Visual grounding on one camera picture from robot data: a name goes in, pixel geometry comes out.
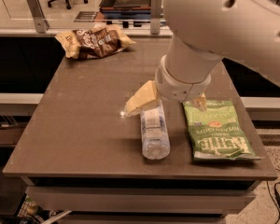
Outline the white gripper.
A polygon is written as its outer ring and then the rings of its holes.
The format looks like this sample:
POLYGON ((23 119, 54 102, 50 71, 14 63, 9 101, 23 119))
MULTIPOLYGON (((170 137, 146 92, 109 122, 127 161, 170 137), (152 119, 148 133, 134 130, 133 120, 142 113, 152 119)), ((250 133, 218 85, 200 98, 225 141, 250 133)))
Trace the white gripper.
POLYGON ((168 100, 178 101, 180 103, 193 100, 194 106, 200 111, 207 109, 205 90, 211 82, 211 76, 199 83, 185 83, 178 81, 165 67, 166 56, 161 58, 161 63, 153 80, 145 83, 132 96, 124 106, 126 116, 135 116, 142 111, 156 108, 159 103, 159 96, 168 100))

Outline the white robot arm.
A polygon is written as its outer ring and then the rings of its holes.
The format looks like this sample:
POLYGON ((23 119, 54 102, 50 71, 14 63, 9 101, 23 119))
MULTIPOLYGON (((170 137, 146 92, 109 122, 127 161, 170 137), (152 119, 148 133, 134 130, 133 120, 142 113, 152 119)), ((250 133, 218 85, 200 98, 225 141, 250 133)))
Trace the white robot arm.
POLYGON ((173 33, 155 79, 126 103, 128 116, 158 106, 161 98, 206 109, 212 69, 224 58, 280 87, 280 7, 268 0, 164 0, 173 33))

